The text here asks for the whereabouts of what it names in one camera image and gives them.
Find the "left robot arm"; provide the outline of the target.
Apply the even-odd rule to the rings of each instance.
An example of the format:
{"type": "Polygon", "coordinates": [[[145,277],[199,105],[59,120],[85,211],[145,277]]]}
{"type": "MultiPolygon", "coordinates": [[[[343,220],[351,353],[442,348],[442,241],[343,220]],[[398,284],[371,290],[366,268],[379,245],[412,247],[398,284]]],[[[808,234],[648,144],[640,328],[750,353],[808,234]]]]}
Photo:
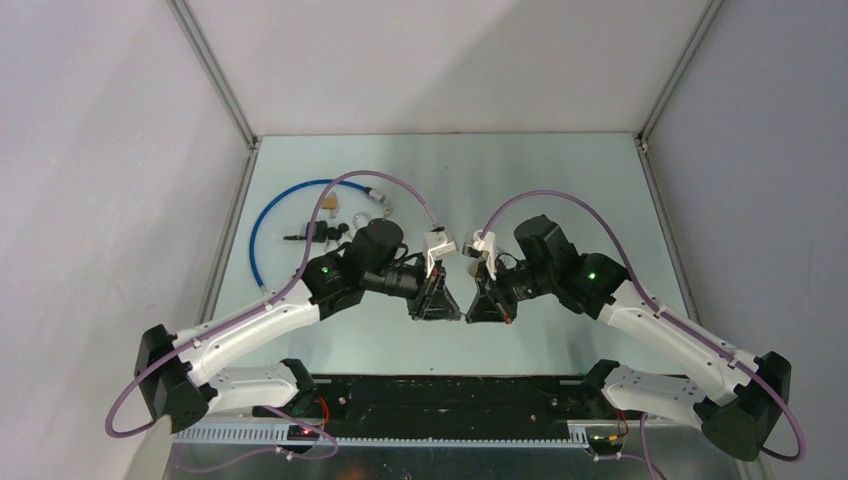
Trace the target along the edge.
{"type": "Polygon", "coordinates": [[[139,389],[153,420],[168,417],[181,432],[209,414],[282,407],[304,416],[316,403],[315,383],[303,363],[283,359],[260,367],[235,361],[271,340],[358,305],[375,292],[405,300],[414,320],[460,319],[445,284],[443,261],[456,253],[444,229],[424,236],[410,253],[399,225],[376,219],[340,248],[309,260],[282,295],[271,295],[229,318],[171,333],[146,331],[136,363],[139,389]]]}

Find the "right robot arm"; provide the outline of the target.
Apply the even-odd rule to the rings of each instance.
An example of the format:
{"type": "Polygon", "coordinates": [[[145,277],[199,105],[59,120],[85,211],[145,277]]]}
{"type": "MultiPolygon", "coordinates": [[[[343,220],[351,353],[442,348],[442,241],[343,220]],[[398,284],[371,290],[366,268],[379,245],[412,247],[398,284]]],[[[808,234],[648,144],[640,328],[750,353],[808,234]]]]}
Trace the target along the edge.
{"type": "Polygon", "coordinates": [[[567,310],[645,343],[684,373],[651,374],[600,360],[581,383],[588,414],[606,418],[616,410],[641,411],[701,431],[737,460],[751,462],[765,452],[789,400],[786,358],[774,351],[754,355],[680,316],[640,291],[616,260],[578,252],[545,215],[519,224],[514,237],[524,256],[507,267],[498,258],[494,233],[468,235],[463,253],[478,261],[468,322],[510,324],[520,302],[552,295],[567,310]]]}

